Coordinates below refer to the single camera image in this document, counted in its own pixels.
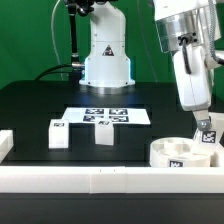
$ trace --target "black cable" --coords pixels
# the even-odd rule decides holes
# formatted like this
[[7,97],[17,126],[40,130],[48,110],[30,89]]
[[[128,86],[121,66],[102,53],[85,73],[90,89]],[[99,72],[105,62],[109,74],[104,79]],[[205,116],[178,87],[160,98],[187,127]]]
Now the black cable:
[[210,53],[211,57],[220,65],[224,66],[224,59],[216,55],[215,52],[215,30],[216,30],[216,9],[212,0],[208,0],[209,10],[210,10],[210,32],[209,32],[209,44],[210,44]]
[[72,73],[72,71],[60,71],[60,72],[57,72],[57,71],[53,71],[53,72],[46,72],[46,73],[43,73],[41,76],[38,76],[39,78],[35,79],[36,81],[39,81],[42,77],[46,76],[46,75],[50,75],[50,74],[70,74]]
[[45,74],[48,74],[48,73],[53,72],[53,71],[55,71],[57,69],[60,69],[60,68],[72,68],[72,65],[71,64],[63,64],[63,65],[57,65],[55,67],[49,68],[46,71],[42,72],[40,75],[38,75],[37,78],[35,78],[35,80],[38,81],[43,76],[45,76]]
[[77,46],[77,33],[76,33],[76,18],[75,15],[70,15],[70,28],[71,28],[71,44],[72,44],[72,62],[79,62],[78,46]]
[[191,74],[191,67],[188,59],[188,53],[187,53],[187,43],[186,39],[183,38],[182,40],[182,53],[183,53],[183,58],[184,58],[184,65],[185,65],[185,71],[187,74]]

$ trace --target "green screen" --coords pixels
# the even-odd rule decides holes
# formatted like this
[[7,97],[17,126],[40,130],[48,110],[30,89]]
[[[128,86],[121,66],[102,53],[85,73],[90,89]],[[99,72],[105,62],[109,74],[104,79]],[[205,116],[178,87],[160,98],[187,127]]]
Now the green screen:
[[[51,16],[56,2],[0,1],[0,88],[17,80],[34,80],[41,72],[57,65],[51,37]],[[154,9],[148,6],[148,0],[139,2],[140,5],[137,0],[112,3],[126,16],[126,54],[132,61],[132,77],[137,82],[175,82],[171,57],[161,53]],[[220,25],[224,28],[224,8],[222,5],[218,8]],[[63,0],[56,12],[54,27],[61,63],[70,63],[69,16]],[[79,55],[84,61],[90,52],[89,17],[77,15],[77,31]],[[218,40],[216,46],[218,50],[223,49],[223,40]],[[214,92],[224,99],[223,74],[223,68],[216,69]],[[60,80],[61,77],[54,74],[44,79]]]

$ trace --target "warning label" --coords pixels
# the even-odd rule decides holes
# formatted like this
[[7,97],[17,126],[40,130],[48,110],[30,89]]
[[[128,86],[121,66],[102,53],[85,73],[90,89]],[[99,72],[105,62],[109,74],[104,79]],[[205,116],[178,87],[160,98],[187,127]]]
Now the warning label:
[[106,50],[103,52],[103,56],[114,56],[114,53],[113,53],[110,45],[108,45]]

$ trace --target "white paper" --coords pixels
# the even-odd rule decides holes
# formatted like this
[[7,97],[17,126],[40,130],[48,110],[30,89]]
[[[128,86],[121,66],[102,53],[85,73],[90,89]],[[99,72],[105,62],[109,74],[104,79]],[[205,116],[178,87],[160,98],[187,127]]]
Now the white paper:
[[109,118],[114,124],[150,124],[145,109],[68,107],[62,119],[69,123],[95,123],[96,118]]

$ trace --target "black table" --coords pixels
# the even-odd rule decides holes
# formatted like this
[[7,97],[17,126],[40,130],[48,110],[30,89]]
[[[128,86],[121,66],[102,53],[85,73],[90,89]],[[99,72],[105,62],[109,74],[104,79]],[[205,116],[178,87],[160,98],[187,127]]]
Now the black table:
[[[100,96],[68,82],[19,81],[0,90],[0,129],[13,129],[15,147],[2,166],[149,166],[150,143],[192,138],[191,112],[176,84],[142,83],[135,91]],[[115,125],[115,145],[94,143],[93,124],[70,125],[70,147],[48,149],[51,119],[67,107],[143,108],[151,125]],[[224,112],[213,97],[211,111]],[[223,194],[0,194],[1,223],[223,223]]]

